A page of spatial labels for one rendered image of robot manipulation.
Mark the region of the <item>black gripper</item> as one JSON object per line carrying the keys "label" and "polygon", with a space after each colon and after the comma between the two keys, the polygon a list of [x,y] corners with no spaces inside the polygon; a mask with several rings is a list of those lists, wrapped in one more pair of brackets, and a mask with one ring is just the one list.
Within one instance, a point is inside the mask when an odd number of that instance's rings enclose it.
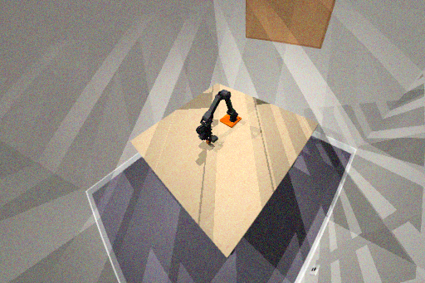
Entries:
{"label": "black gripper", "polygon": [[208,139],[209,143],[211,142],[216,142],[218,140],[218,137],[216,135],[212,135],[212,128],[210,130],[206,130],[205,132],[208,134],[208,137],[206,138],[206,140]]}

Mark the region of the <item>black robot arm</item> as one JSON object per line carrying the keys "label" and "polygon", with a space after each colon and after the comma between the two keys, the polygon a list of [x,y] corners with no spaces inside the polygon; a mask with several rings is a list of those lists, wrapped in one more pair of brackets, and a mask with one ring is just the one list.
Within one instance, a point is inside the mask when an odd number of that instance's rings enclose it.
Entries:
{"label": "black robot arm", "polygon": [[213,122],[213,114],[221,100],[225,100],[226,102],[227,115],[230,115],[229,120],[233,123],[238,120],[237,119],[238,113],[232,107],[232,102],[230,99],[231,96],[232,96],[231,91],[224,90],[224,89],[219,91],[218,94],[215,95],[215,99],[213,100],[209,110],[204,113],[200,121],[201,125],[196,128],[196,132],[199,134],[198,137],[201,140],[206,140],[206,138],[208,137],[208,134],[205,131],[211,129],[211,123]]}

